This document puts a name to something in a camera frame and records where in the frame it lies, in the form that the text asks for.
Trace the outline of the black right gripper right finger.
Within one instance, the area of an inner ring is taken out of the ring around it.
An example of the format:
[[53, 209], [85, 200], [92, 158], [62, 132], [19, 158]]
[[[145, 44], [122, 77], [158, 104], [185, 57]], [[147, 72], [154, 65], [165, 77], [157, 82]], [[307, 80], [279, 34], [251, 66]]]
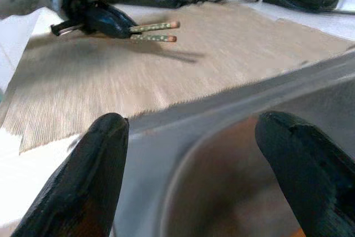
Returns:
[[354, 161], [328, 135], [271, 111], [255, 138], [306, 236], [354, 236]]

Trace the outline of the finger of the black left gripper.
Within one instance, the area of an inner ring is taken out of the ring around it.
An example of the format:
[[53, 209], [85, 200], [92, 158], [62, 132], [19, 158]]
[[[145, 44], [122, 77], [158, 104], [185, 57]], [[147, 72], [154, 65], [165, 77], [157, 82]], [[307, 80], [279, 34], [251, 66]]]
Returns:
[[125, 27], [108, 9], [91, 8], [85, 15], [86, 25], [110, 38], [128, 39], [132, 35], [130, 28]]
[[138, 26], [138, 24], [131, 17], [129, 17], [126, 13], [124, 13], [123, 11], [121, 11], [121, 10], [119, 10], [119, 9], [113, 7], [113, 6], [108, 6], [107, 9], [125, 27], [130, 28], [130, 27]]

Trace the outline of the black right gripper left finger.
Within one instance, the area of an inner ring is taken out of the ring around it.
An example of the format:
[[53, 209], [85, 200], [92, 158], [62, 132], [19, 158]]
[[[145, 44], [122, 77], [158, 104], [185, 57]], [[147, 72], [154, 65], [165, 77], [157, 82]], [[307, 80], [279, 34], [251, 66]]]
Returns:
[[93, 122], [49, 177], [12, 236], [109, 236], [119, 200], [129, 121]]

